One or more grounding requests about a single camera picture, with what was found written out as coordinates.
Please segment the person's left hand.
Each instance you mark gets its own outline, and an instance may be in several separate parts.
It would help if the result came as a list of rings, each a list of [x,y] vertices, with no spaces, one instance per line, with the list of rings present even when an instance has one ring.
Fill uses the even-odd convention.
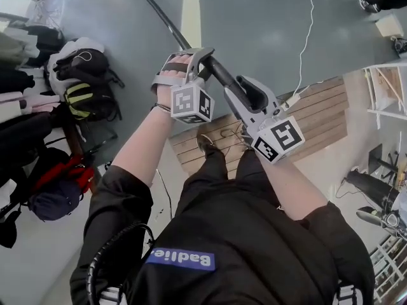
[[[191,55],[176,55],[174,58],[169,60],[169,64],[176,63],[176,64],[186,64],[188,65],[191,59]],[[160,74],[162,76],[168,76],[171,78],[185,78],[186,73],[180,71],[161,71]],[[170,86],[168,85],[157,85],[156,87],[156,96],[157,102],[161,105],[170,107],[171,106],[171,94],[170,94]]]

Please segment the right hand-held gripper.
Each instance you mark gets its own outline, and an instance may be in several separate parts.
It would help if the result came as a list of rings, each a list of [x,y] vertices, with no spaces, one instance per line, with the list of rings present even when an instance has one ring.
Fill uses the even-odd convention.
[[[224,95],[251,149],[275,164],[305,143],[297,121],[286,114],[271,89],[247,76],[237,76],[236,84],[239,91],[225,88]]]

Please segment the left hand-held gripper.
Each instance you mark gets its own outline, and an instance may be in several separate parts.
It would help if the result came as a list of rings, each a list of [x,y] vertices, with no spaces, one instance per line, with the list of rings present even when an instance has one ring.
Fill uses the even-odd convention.
[[[207,82],[211,73],[203,66],[212,56],[214,48],[193,48],[171,54],[161,71],[185,72],[185,78],[162,76],[158,72],[151,89],[155,92],[157,85],[170,86],[171,106],[156,103],[154,106],[170,114],[171,118],[185,124],[209,123],[212,121],[214,99],[207,93]],[[176,55],[191,55],[188,65],[169,64]]]

